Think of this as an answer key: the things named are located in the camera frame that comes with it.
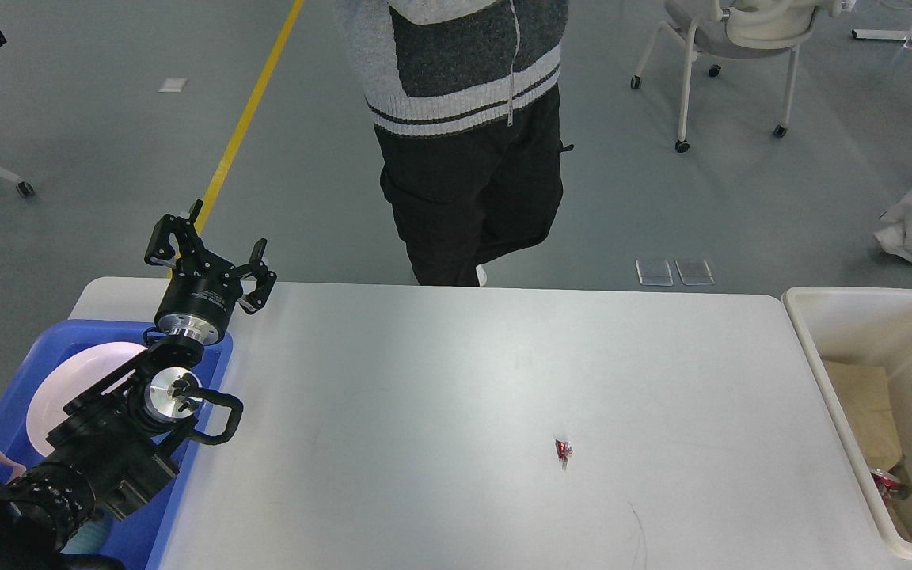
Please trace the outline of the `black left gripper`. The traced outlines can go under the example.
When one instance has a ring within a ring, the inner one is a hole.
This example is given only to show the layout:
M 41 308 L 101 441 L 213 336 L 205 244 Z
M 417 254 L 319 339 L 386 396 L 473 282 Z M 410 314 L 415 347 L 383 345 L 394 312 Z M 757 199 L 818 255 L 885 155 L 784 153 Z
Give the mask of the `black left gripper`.
M 145 263 L 173 270 L 155 314 L 155 327 L 164 335 L 186 336 L 209 346 L 224 339 L 236 303 L 247 314 L 267 306 L 278 274 L 264 260 L 268 239 L 258 239 L 249 259 L 236 268 L 239 280 L 256 281 L 254 290 L 243 294 L 241 282 L 224 277 L 223 262 L 196 231 L 202 209 L 203 200 L 196 199 L 187 217 L 163 215 L 148 241 Z

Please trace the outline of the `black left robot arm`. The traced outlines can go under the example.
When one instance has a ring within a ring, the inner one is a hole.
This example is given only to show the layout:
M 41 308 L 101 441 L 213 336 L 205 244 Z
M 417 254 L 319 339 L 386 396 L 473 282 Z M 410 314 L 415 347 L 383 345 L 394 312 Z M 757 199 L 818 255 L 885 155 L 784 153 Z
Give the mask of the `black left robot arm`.
M 168 267 L 170 281 L 145 349 L 67 401 L 47 434 L 51 453 L 0 482 L 0 569 L 122 568 L 64 548 L 97 510 L 123 520 L 162 493 L 180 472 L 182 443 L 221 445 L 238 432 L 242 401 L 191 379 L 192 369 L 224 340 L 236 306 L 264 308 L 278 276 L 267 239 L 243 264 L 207 249 L 195 227 L 202 209 L 196 201 L 187 217 L 155 225 L 144 260 Z

